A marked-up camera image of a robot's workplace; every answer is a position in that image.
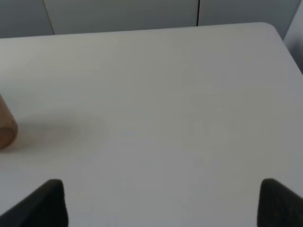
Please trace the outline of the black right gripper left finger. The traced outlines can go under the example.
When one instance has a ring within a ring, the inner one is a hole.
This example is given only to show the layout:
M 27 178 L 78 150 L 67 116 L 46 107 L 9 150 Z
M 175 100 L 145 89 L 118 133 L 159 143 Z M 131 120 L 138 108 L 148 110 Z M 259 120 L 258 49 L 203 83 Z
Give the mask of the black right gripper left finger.
M 64 185 L 50 179 L 0 216 L 2 227 L 67 227 Z

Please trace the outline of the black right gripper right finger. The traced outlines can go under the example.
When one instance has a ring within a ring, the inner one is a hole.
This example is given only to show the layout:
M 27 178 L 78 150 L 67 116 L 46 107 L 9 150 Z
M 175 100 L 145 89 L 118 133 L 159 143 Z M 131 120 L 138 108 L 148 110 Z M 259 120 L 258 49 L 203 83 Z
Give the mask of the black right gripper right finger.
M 302 227 L 302 197 L 275 179 L 264 179 L 259 191 L 257 226 Z

